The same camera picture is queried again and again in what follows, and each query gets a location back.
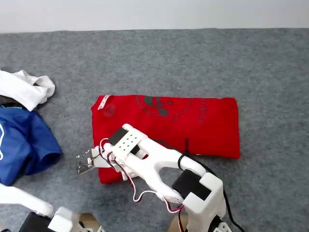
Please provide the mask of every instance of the gray carpet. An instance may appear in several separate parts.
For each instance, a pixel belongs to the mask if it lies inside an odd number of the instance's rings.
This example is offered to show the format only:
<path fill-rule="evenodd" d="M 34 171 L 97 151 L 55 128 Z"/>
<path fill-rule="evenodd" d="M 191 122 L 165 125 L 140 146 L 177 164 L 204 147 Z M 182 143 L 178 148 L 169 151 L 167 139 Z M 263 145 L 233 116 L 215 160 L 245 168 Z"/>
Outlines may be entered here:
<path fill-rule="evenodd" d="M 2 34 L 0 68 L 46 74 L 56 84 L 39 112 L 63 159 L 15 184 L 55 208 L 93 212 L 107 232 L 165 231 L 172 216 L 154 195 L 136 204 L 127 182 L 101 185 L 96 170 L 76 175 L 75 156 L 92 145 L 91 105 L 107 93 L 235 97 L 241 158 L 200 160 L 223 179 L 246 231 L 309 231 L 309 29 Z M 169 183 L 178 174 L 162 173 Z M 14 232 L 27 214 L 0 206 Z"/>

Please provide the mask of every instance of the white cloth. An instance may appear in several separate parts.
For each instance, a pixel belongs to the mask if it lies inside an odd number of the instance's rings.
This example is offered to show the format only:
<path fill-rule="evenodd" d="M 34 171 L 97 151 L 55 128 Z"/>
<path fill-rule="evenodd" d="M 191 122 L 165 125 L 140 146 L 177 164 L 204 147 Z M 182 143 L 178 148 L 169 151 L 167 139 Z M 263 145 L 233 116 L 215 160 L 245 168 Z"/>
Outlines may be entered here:
<path fill-rule="evenodd" d="M 55 85 L 48 76 L 31 76 L 24 70 L 9 73 L 0 70 L 0 95 L 21 103 L 29 111 L 47 101 L 55 92 Z"/>

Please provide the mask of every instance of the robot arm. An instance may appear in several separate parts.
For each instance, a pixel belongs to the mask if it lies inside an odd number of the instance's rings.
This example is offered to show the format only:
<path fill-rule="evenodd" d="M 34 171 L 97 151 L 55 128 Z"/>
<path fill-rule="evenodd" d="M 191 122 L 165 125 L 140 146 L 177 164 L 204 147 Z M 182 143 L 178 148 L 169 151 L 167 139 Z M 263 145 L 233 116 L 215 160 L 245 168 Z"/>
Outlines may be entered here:
<path fill-rule="evenodd" d="M 88 232 L 81 228 L 78 216 L 60 207 L 52 217 L 53 206 L 43 200 L 15 187 L 0 184 L 0 204 L 19 204 L 32 212 L 29 213 L 19 232 Z"/>
<path fill-rule="evenodd" d="M 189 232 L 231 231 L 226 223 L 221 222 L 226 212 L 222 180 L 207 173 L 198 162 L 163 147 L 129 124 L 124 124 L 103 147 L 100 147 L 101 156 L 88 157 L 86 164 L 79 160 L 77 170 L 85 165 L 89 165 L 90 169 L 112 166 L 118 172 L 126 172 L 123 176 L 139 176 L 159 199 L 184 206 L 189 215 Z M 159 175 L 163 167 L 185 171 L 169 187 Z"/>
<path fill-rule="evenodd" d="M 18 188 L 0 184 L 0 204 L 20 204 L 38 215 L 51 216 L 54 208 L 41 199 Z"/>

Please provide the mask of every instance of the red t-shirt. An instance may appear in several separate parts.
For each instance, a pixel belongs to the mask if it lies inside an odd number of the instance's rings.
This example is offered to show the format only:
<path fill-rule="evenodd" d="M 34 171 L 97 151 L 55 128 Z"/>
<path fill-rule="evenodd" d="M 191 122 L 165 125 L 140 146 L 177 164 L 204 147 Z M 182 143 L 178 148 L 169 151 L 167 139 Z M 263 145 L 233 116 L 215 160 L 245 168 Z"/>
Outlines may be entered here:
<path fill-rule="evenodd" d="M 92 106 L 94 146 L 128 123 L 149 138 L 191 154 L 239 158 L 238 108 L 234 98 L 174 98 L 143 95 L 99 96 Z M 121 180 L 100 168 L 102 183 Z"/>

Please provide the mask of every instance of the blue shirt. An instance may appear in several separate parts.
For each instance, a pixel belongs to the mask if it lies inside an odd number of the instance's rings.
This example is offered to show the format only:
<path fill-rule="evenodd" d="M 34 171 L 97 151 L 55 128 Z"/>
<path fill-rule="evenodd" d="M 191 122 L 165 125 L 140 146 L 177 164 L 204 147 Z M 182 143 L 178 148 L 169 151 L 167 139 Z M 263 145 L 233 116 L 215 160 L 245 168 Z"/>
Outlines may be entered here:
<path fill-rule="evenodd" d="M 58 161 L 61 148 L 34 111 L 0 108 L 0 183 L 11 185 L 21 169 L 27 175 Z"/>

